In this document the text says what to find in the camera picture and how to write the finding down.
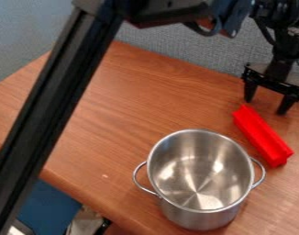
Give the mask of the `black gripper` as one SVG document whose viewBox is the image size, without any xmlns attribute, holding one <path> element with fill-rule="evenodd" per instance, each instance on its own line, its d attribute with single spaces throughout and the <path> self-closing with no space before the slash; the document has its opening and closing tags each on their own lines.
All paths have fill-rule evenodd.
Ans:
<svg viewBox="0 0 299 235">
<path fill-rule="evenodd" d="M 251 63 L 244 66 L 241 75 L 244 81 L 244 99 L 249 103 L 259 86 L 281 93 L 283 99 L 276 113 L 284 115 L 299 101 L 299 73 L 281 62 Z"/>
</svg>

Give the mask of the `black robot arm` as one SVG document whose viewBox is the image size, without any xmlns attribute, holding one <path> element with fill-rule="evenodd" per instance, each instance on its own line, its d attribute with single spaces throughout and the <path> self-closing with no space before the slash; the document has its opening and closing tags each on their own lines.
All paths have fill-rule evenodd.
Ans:
<svg viewBox="0 0 299 235">
<path fill-rule="evenodd" d="M 236 36 L 251 17 L 272 45 L 267 81 L 299 63 L 299 0 L 72 0 L 73 11 L 0 150 L 0 235 L 8 235 L 86 85 L 122 23 L 181 23 L 197 34 Z"/>
</svg>

